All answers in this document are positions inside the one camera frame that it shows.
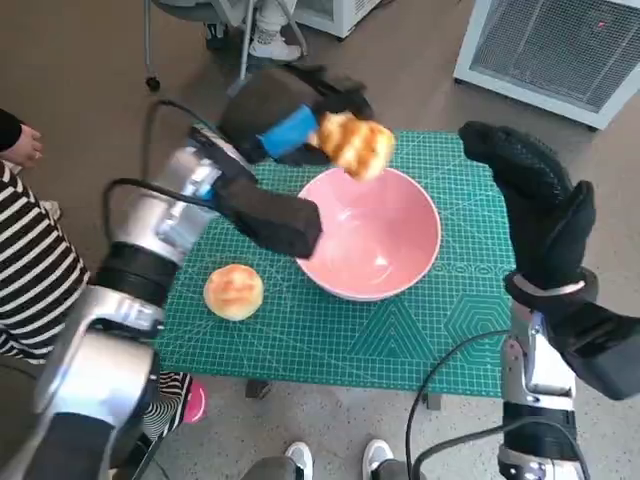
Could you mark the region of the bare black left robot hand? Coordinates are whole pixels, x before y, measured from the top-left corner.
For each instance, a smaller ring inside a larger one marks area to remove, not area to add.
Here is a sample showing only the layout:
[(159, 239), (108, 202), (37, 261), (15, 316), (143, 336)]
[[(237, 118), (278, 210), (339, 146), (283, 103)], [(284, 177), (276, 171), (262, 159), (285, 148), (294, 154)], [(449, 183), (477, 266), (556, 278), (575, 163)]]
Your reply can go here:
[(349, 76), (330, 77), (323, 66), (287, 64), (280, 70), (311, 89), (312, 98), (302, 100), (293, 111), (258, 136), (264, 152), (274, 161), (291, 166), (327, 165), (329, 156), (314, 146), (311, 137), (319, 132), (330, 114), (351, 113), (371, 120), (373, 109), (365, 96), (364, 83)]

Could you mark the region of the person's hand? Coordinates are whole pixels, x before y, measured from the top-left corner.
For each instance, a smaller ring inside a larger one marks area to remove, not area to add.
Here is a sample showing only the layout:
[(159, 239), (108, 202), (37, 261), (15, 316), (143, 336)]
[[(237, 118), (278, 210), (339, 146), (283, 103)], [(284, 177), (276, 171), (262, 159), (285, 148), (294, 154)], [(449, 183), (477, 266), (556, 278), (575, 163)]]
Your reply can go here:
[(20, 167), (31, 167), (42, 157), (42, 150), (41, 134), (22, 124), (19, 139), (5, 152), (4, 158)]

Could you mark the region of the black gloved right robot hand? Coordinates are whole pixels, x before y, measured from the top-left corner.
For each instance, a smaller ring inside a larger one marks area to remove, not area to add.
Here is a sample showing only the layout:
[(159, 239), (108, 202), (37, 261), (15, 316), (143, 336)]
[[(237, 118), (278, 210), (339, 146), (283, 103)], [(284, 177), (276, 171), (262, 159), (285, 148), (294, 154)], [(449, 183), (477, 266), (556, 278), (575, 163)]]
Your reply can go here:
[(468, 121), (458, 134), (465, 156), (489, 167), (502, 193), (516, 272), (541, 290), (583, 281), (593, 184), (573, 182), (548, 145), (511, 127)]

